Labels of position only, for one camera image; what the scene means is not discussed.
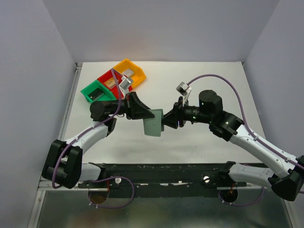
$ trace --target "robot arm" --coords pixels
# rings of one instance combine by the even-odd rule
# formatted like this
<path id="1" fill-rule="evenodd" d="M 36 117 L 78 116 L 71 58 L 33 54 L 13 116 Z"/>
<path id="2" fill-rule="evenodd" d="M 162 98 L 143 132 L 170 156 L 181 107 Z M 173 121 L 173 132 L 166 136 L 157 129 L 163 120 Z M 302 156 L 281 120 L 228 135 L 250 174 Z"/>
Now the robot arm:
<path id="1" fill-rule="evenodd" d="M 304 172 L 289 161 L 304 165 L 304 158 L 296 158 L 272 145 L 260 136 L 255 138 L 247 131 L 244 122 L 231 113 L 223 111 L 222 98 L 212 90 L 205 90 L 199 94 L 199 107 L 188 106 L 188 97 L 191 92 L 186 86 L 179 86 L 178 91 L 183 95 L 165 114 L 161 125 L 177 129 L 183 127 L 187 121 L 204 123 L 214 135 L 242 147 L 263 162 L 268 168 L 258 168 L 227 162 L 220 170 L 219 177 L 225 186 L 234 182 L 248 182 L 271 188 L 278 196 L 285 200 L 295 200 L 303 185 Z M 93 102 L 90 106 L 91 126 L 113 114 L 118 106 L 118 101 Z M 153 119 L 153 111 L 144 105 L 135 92 L 128 93 L 122 101 L 118 114 L 126 114 L 127 119 Z M 115 127 L 116 119 L 100 125 L 80 139 L 77 136 L 64 142 L 56 140 L 52 143 L 42 176 L 52 179 L 54 166 L 62 150 L 75 138 L 77 141 L 66 153 L 68 159 L 60 162 L 56 175 L 56 183 L 67 188 L 74 187 L 79 181 L 95 181 L 105 177 L 105 168 L 98 164 L 82 164 L 82 155 L 97 141 L 107 137 Z M 257 141 L 257 137 L 267 145 L 284 154 L 288 160 L 282 159 Z"/>

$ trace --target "small object in bin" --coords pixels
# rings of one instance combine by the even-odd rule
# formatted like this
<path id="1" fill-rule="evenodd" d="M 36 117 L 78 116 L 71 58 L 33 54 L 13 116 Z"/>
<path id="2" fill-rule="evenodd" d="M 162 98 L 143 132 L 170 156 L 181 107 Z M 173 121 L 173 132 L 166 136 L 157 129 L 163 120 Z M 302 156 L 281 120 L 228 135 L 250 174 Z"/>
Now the small object in bin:
<path id="1" fill-rule="evenodd" d="M 126 69 L 125 71 L 122 72 L 122 75 L 126 75 L 127 77 L 131 77 L 134 75 L 134 71 L 131 69 Z"/>
<path id="2" fill-rule="evenodd" d="M 105 93 L 100 88 L 96 88 L 88 96 L 92 101 L 95 101 L 95 100 L 98 100 L 99 98 L 101 98 L 103 95 L 105 95 Z"/>

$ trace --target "plastic bin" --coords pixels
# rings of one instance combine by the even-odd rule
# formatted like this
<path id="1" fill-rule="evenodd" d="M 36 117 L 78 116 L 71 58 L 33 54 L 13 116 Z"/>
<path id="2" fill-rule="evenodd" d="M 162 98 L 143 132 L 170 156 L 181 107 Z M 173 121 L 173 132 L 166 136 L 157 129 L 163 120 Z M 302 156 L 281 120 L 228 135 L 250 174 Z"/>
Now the plastic bin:
<path id="1" fill-rule="evenodd" d="M 102 83 L 95 80 L 86 88 L 81 90 L 81 93 L 85 96 L 88 102 L 92 103 L 93 101 L 113 101 L 116 100 L 116 97 L 113 93 Z"/>
<path id="2" fill-rule="evenodd" d="M 133 80 L 132 83 L 133 89 L 136 88 L 140 83 L 142 83 L 146 79 L 146 75 L 143 73 L 143 70 L 128 59 L 121 61 L 113 68 L 122 75 L 124 75 L 124 72 L 127 71 L 128 69 L 134 72 L 134 74 L 130 76 L 130 78 Z"/>
<path id="3" fill-rule="evenodd" d="M 118 80 L 118 83 L 122 82 L 122 76 L 114 71 L 114 74 L 116 76 L 116 79 Z M 97 78 L 97 80 L 104 85 L 108 90 L 110 90 L 110 92 L 116 97 L 116 99 L 118 99 L 118 90 L 115 84 L 115 80 L 113 78 L 112 72 L 111 70 L 109 70 L 108 72 L 106 72 L 105 74 L 101 75 L 99 78 Z"/>

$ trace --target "black mount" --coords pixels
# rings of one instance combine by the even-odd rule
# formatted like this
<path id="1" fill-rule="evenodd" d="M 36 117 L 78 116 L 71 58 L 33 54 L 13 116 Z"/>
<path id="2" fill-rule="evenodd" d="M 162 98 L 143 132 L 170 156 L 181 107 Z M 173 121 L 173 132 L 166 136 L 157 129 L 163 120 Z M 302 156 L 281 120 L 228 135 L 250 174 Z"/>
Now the black mount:
<path id="1" fill-rule="evenodd" d="M 91 118 L 93 121 L 103 121 L 110 114 L 114 114 L 118 107 L 118 100 L 115 101 L 94 101 L 90 106 Z M 140 101 L 136 92 L 130 92 L 122 99 L 117 114 L 126 114 L 129 120 L 154 118 L 149 107 Z"/>
<path id="2" fill-rule="evenodd" d="M 186 121 L 209 124 L 209 129 L 217 137 L 229 141 L 237 134 L 237 129 L 243 121 L 237 116 L 223 111 L 222 98 L 213 90 L 204 90 L 199 94 L 199 107 L 183 105 L 182 97 L 174 103 L 173 108 L 163 117 L 163 124 L 177 129 L 183 127 Z"/>
<path id="3" fill-rule="evenodd" d="M 107 136 L 114 130 L 115 124 L 115 118 L 105 123 L 108 127 Z M 46 162 L 43 166 L 43 178 L 50 181 L 52 180 L 58 158 L 66 146 L 67 143 L 61 140 L 55 140 L 52 142 L 47 154 Z M 67 161 L 60 161 L 55 177 L 55 183 L 68 189 L 73 188 L 77 184 L 81 175 L 82 155 L 83 151 L 79 146 L 70 146 L 68 148 L 64 155 L 64 157 L 67 157 Z"/>
<path id="4" fill-rule="evenodd" d="M 298 164 L 304 166 L 304 156 L 297 158 Z M 301 187 L 304 184 L 304 171 L 297 166 L 293 170 L 288 171 L 290 174 L 284 178 L 279 178 L 275 174 L 268 178 L 271 183 L 272 191 L 279 197 L 294 201 Z"/>
<path id="5" fill-rule="evenodd" d="M 99 179 L 124 176 L 136 187 L 134 197 L 218 197 L 218 187 L 230 188 L 233 181 L 224 180 L 227 164 L 96 164 L 102 170 Z M 251 164 L 265 167 L 264 164 Z M 110 180 L 111 198 L 129 198 L 132 188 L 127 181 L 116 183 Z M 244 187 L 246 183 L 234 183 L 236 187 Z M 80 189 L 106 188 L 106 182 L 93 183 L 84 181 Z"/>

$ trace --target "cable clip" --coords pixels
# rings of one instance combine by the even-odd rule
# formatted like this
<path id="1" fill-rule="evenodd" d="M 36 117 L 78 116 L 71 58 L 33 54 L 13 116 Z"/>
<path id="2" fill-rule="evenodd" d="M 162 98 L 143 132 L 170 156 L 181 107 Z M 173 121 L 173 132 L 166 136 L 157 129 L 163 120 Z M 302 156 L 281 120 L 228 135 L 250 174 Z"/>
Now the cable clip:
<path id="1" fill-rule="evenodd" d="M 290 161 L 290 158 L 289 157 L 287 157 L 286 159 L 285 159 L 285 162 L 289 162 Z"/>

